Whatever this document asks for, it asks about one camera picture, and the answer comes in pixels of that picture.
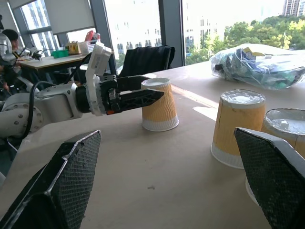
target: transparent plastic bag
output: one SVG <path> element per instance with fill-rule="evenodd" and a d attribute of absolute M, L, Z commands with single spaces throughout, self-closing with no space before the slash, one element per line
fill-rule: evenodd
<path fill-rule="evenodd" d="M 265 89 L 288 88 L 304 80 L 305 50 L 242 44 L 210 58 L 213 75 Z"/>

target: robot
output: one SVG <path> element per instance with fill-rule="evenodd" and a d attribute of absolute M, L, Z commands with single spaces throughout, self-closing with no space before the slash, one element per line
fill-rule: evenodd
<path fill-rule="evenodd" d="M 33 84 L 27 79 L 18 76 L 14 72 L 13 68 L 19 57 L 30 56 L 36 60 L 39 60 L 41 55 L 39 54 L 39 51 L 36 47 L 33 47 L 32 49 L 19 48 L 18 50 L 13 51 L 10 40 L 5 34 L 1 32 L 4 29 L 1 21 L 2 15 L 0 15 L 0 66 L 3 66 L 4 80 L 12 84 L 15 79 L 18 79 L 27 86 L 27 91 L 29 91 Z"/>
<path fill-rule="evenodd" d="M 86 86 L 55 85 L 36 93 L 33 100 L 29 93 L 9 97 L 0 112 L 0 138 L 26 137 L 27 129 L 33 133 L 50 123 L 81 118 L 83 113 L 112 115 L 149 106 L 164 95 L 162 91 L 141 89 L 141 82 L 148 79 L 145 76 L 103 76 L 110 55 L 111 49 L 96 43 L 86 71 Z"/>

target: cable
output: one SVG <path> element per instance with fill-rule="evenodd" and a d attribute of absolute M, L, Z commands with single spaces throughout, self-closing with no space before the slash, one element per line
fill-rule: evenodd
<path fill-rule="evenodd" d="M 70 79 L 76 74 L 77 70 L 84 64 L 84 62 L 91 57 L 91 53 L 89 53 L 88 55 L 86 55 L 81 62 L 76 66 L 76 68 L 73 70 L 73 72 L 71 73 L 71 75 L 68 76 L 68 78 L 66 79 L 66 81 L 63 84 L 67 84 Z"/>
<path fill-rule="evenodd" d="M 27 127 L 25 128 L 25 132 L 23 136 L 21 137 L 22 139 L 26 138 L 26 136 L 29 134 L 33 122 L 33 114 L 34 114 L 34 93 L 39 84 L 48 84 L 55 86 L 53 83 L 49 83 L 47 81 L 39 81 L 37 82 L 31 89 L 30 89 L 30 100 L 29 100 L 29 115 L 28 115 L 28 122 L 27 122 Z"/>

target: yellow paper cup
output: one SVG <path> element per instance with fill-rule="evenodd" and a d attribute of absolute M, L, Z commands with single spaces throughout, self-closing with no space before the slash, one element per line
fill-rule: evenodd
<path fill-rule="evenodd" d="M 262 132 L 286 140 L 305 158 L 305 110 L 281 108 L 268 111 Z"/>
<path fill-rule="evenodd" d="M 164 92 L 164 96 L 150 106 L 142 107 L 142 126 L 150 131 L 166 131 L 179 124 L 171 81 L 167 78 L 153 78 L 142 82 L 141 88 Z"/>
<path fill-rule="evenodd" d="M 231 90 L 220 96 L 214 130 L 212 155 L 221 163 L 243 169 L 234 129 L 260 131 L 265 115 L 264 95 L 248 90 Z"/>

